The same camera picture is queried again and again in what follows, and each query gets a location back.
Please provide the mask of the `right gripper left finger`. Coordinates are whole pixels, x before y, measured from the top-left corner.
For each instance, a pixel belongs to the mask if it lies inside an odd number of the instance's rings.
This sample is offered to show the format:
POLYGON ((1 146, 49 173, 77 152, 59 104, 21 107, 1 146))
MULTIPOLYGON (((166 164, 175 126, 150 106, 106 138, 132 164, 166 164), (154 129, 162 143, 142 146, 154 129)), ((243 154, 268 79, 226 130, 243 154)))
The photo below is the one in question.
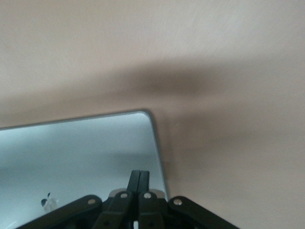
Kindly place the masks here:
POLYGON ((141 171, 133 170, 126 189, 111 192, 103 202, 95 195, 87 195, 63 207, 38 217, 20 229, 118 229, 138 191, 141 171))

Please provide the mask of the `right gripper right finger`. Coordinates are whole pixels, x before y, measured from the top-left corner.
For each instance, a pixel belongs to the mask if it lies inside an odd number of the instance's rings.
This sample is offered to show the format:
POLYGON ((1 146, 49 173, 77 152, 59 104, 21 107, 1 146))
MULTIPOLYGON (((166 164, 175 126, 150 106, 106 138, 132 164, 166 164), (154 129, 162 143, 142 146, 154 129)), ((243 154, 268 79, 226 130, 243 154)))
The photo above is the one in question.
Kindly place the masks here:
POLYGON ((166 201, 149 190, 150 174, 139 172, 140 229, 236 229, 237 226, 184 196, 166 201))

